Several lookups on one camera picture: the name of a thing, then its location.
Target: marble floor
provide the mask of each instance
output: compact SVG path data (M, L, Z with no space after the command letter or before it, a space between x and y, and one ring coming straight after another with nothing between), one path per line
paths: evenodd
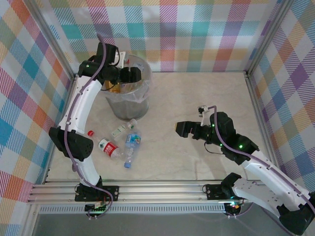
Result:
M142 132L140 151L131 169L124 168L123 159L110 159L94 144L94 165L103 179L224 179L230 172L257 179L225 156L208 153L202 140L184 139L174 131L179 121L201 121L198 106L217 105L218 111L233 119L238 133L249 137L265 152L242 73L154 73L153 76L149 110L138 120ZM114 116L100 92L85 131L95 130L100 137L110 137L124 123ZM123 148L123 137L117 143ZM220 152L214 145L207 148ZM78 178L71 170L71 161L56 149L47 180Z

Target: plaid fabric backdrop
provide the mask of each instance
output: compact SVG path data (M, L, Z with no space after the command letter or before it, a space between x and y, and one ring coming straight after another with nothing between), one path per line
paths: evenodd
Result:
M0 235L15 236L70 80L22 0L0 6Z
M281 169L315 191L315 0L296 0L252 82Z
M39 8L44 8L43 15L74 71L79 62L95 54L97 32L121 51L146 59L153 71L243 71L259 36L264 35L264 26L272 20L268 17L277 3L36 1Z

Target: purple cable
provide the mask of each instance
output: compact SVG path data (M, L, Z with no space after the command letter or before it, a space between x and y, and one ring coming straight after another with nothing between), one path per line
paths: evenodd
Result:
M291 232L290 232L289 230L287 230L287 229L286 229L284 226L282 226L276 219L274 219L274 218L272 217L272 215L269 214L267 210L265 210L265 208L263 208L263 207L260 207L260 208L261 208L262 211L263 211L266 215L268 215L269 218L272 219L273 222L275 222L283 231L285 231L288 235L293 236L293 234L291 234Z
M261 163L263 166L267 167L268 169L270 169L272 172L274 172L278 177L280 177L287 185L289 185L291 188L294 189L294 191L297 193L297 194L302 194L302 192L296 188L294 186L294 184L292 184L290 181L288 181L281 173L279 173L276 169L270 167L266 162L260 160L259 158L253 156L253 155L250 155L248 153L245 153L243 151L239 151L239 150L236 150L236 149L233 149L231 147L229 147L225 142L224 140L222 139L220 133L219 133L219 129L218 129L218 118L217 118L217 106L212 106L212 107L208 107L208 110L209 109L212 109L214 108L215 109L215 130L216 130L216 134L220 140L220 142L227 148L229 149L230 151L232 152L235 152L235 153L238 153L238 154L241 154L241 155L244 155L244 156L248 156L249 158ZM313 213L315 214L315 208L314 206L312 205L312 203L308 200L308 198L305 196L305 195L301 195L302 199L310 206L310 208L312 209Z
M90 182L88 182L87 180L85 180L84 176L83 176L82 173L80 172L80 170L79 170L79 168L78 168L78 166L77 166L77 163L76 163L76 161L74 160L74 157L73 157L73 155L72 155L72 153L71 153L71 151L70 151L70 148L69 148L69 145L68 145L68 132L67 132L67 131L68 131L68 127L69 127L69 122L70 122L70 119L71 119L71 114L72 114L72 111L73 111L73 109L74 109L74 106L75 106L75 104L76 104L76 102L77 102L79 96L82 95L82 93L83 93L83 91L85 90L85 88L93 81L93 79L96 77L96 75L98 75L98 73L101 71L101 69L102 69L102 67L104 66L104 63L105 63L105 59L106 59L106 46L105 46L104 40L102 39L102 37L101 37L99 34L97 34L97 37L98 37L98 39L100 40L100 42L102 43L102 45L103 45L103 55L104 55L104 56L103 56L103 58L102 58L102 62L101 62L101 64L100 64L99 68L97 69L97 71L94 73L94 75L92 75L92 77L89 79L89 81L87 81L87 83L86 83L84 86L82 86L82 88L80 89L79 93L75 96L75 98L74 98L74 100L73 100L73 103L72 103L72 105L71 105L71 107L70 107L70 110L69 110L69 113L68 113L68 117L67 117L67 120L66 120L66 123L65 123L65 129L64 129L64 130L65 130L65 132L64 132L64 145L65 145L65 149L67 150L67 153L68 153L68 155L69 155L69 157L70 157L70 159L71 159L71 161L72 161L72 164L73 164L73 166L74 166L75 171L78 173L79 177L80 177L81 179L83 179L84 183L86 183L88 186L90 186L90 187L92 187L92 188L95 188L95 189L97 189L97 190L99 190L99 191L102 191L102 192L108 194L108 195L110 196L110 198L111 198L111 201L110 201L109 206L106 208L106 210L105 210L101 215L98 216L98 218L100 218L100 217L102 217L102 216L109 210L109 208L110 208L111 205L113 204L113 201L114 201L113 195L112 195L110 192L106 191L105 189L96 187L95 185L93 185L93 184L91 184ZM91 219L90 211L88 211L88 217Z

